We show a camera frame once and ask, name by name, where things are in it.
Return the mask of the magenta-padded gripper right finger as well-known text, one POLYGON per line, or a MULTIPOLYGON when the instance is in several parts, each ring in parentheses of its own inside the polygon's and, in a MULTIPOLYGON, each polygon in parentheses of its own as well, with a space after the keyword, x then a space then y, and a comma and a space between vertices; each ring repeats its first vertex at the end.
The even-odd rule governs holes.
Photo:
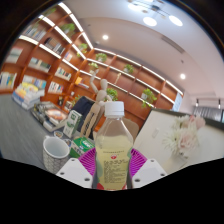
POLYGON ((154 159, 147 159, 138 150, 132 149, 129 161, 128 188, 140 188, 162 177, 167 173, 154 159))

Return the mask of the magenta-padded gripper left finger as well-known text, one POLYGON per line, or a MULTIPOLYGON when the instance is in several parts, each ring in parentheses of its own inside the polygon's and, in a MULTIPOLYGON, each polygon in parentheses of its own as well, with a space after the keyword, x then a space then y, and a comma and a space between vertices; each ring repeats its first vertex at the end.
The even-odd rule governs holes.
POLYGON ((96 172, 96 150, 88 150, 79 158, 70 158, 57 172, 57 176, 78 186, 91 188, 96 172))

